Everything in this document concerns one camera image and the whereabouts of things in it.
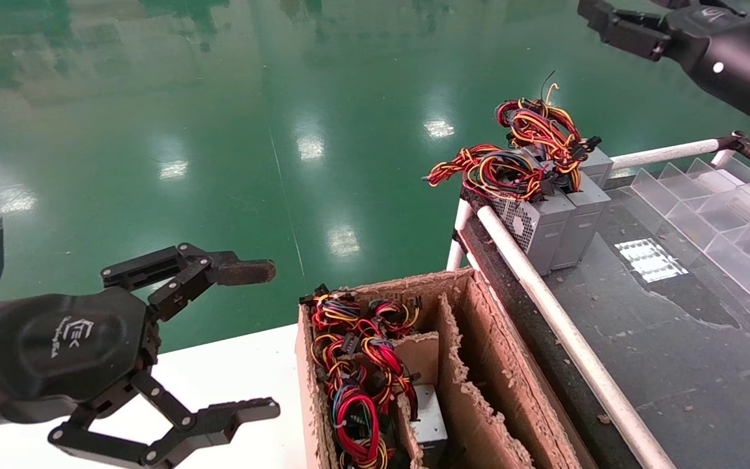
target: robotic hand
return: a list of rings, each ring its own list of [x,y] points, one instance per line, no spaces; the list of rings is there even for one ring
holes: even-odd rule
[[[699,88],[750,116],[750,15],[725,0],[654,0],[664,17],[580,0],[601,40],[654,62],[670,57]]]
[[[0,218],[0,276],[3,269]],[[104,290],[86,296],[45,294],[0,303],[0,423],[71,415],[48,442],[75,457],[123,467],[172,469],[191,452],[231,442],[239,425],[279,416],[273,399],[209,406],[191,413],[157,380],[158,322],[174,317],[213,284],[268,282],[273,262],[191,244],[161,249],[101,270]],[[131,292],[167,280],[144,303]],[[172,429],[146,445],[92,433],[140,393]]]

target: white table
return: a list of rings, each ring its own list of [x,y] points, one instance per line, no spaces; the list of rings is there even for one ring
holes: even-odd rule
[[[208,467],[305,467],[303,418],[294,342],[297,326],[163,354],[152,376],[192,412],[210,404],[273,397],[280,416],[242,425],[230,445],[194,452],[179,469]],[[104,469],[109,466],[69,457],[48,444],[48,433],[63,419],[35,425],[0,425],[0,469],[35,466]],[[143,398],[135,397],[91,430],[151,443],[170,424]]]

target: cardboard box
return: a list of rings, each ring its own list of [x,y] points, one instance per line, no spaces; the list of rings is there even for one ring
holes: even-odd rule
[[[470,269],[442,272],[352,290],[364,308],[378,298],[409,302],[422,297],[417,321],[422,333],[395,341],[396,353],[411,373],[420,372],[418,384],[436,387],[452,445],[450,468],[581,467],[578,446],[570,443],[551,390],[481,274]],[[345,469],[337,460],[327,396],[309,353],[314,336],[310,314],[309,306],[300,306],[297,354],[307,467]],[[401,395],[396,400],[398,434],[413,458],[411,467],[422,468],[422,450],[408,413]]]

